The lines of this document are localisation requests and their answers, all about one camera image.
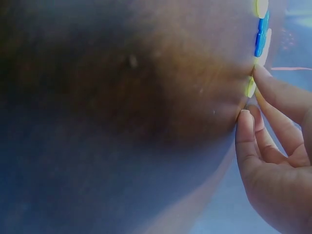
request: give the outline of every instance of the hand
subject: hand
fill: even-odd
[[[278,150],[256,106],[240,113],[236,154],[248,199],[262,218],[281,233],[310,234],[312,94],[276,80],[258,65],[253,76],[259,89],[256,97],[260,109],[288,157]]]

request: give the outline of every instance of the blue plastic piece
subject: blue plastic piece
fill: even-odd
[[[264,19],[260,19],[258,30],[259,32],[267,32],[269,29],[269,20],[270,20],[270,13],[269,11],[266,13]]]
[[[254,56],[260,57],[263,53],[265,42],[267,40],[267,32],[269,29],[270,13],[267,12],[264,19],[260,19],[258,26],[258,34],[255,43]]]
[[[267,32],[257,34],[254,56],[260,57],[262,55],[266,40]]]

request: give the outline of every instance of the pink string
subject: pink string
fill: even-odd
[[[307,67],[273,67],[273,71],[298,71],[298,70],[308,70],[312,71],[312,68]]]

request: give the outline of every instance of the finger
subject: finger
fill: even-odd
[[[308,153],[310,164],[312,165],[312,109],[310,109],[303,119],[302,134],[304,138],[305,149]]]
[[[260,65],[254,67],[253,77],[264,99],[302,126],[305,114],[312,107],[312,94],[277,80]]]
[[[259,91],[256,92],[256,98],[285,152],[288,156],[293,155],[295,150],[304,143],[302,132],[291,119],[267,103]]]
[[[265,162],[275,164],[286,162],[287,158],[278,150],[278,147],[265,127],[258,107],[250,105],[247,109],[254,117],[254,132],[262,159]]]
[[[239,171],[244,179],[263,163],[255,149],[253,116],[247,110],[238,116],[235,146]]]

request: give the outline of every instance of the yellow plastic piece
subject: yellow plastic piece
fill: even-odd
[[[269,9],[269,0],[256,0],[256,11],[260,19],[264,19]]]
[[[255,84],[254,78],[250,77],[249,85],[246,89],[246,96],[249,98],[252,98],[255,93],[256,88],[257,88],[257,85]]]

